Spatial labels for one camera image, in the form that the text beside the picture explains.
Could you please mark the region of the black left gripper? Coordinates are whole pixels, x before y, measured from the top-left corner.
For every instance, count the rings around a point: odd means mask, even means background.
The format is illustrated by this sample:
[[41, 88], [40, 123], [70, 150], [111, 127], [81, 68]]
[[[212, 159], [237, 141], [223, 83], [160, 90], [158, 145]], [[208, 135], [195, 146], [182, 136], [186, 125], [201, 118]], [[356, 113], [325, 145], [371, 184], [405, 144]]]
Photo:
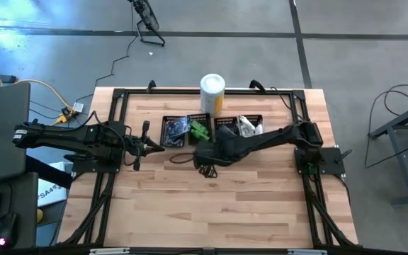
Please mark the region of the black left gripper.
[[142, 125], [142, 134], [140, 137], [136, 137], [132, 135], [132, 128], [128, 125], [125, 126], [126, 129], [129, 130], [129, 134], [125, 136], [125, 141], [128, 142], [128, 148], [125, 150], [132, 156], [135, 156], [135, 159], [132, 163], [126, 164], [126, 166], [133, 166], [135, 171], [140, 170], [141, 166], [141, 157], [145, 155], [145, 145], [146, 147], [146, 155], [156, 152], [164, 152], [165, 149], [160, 145], [154, 142], [148, 136], [148, 131], [150, 127], [150, 122], [145, 120]]

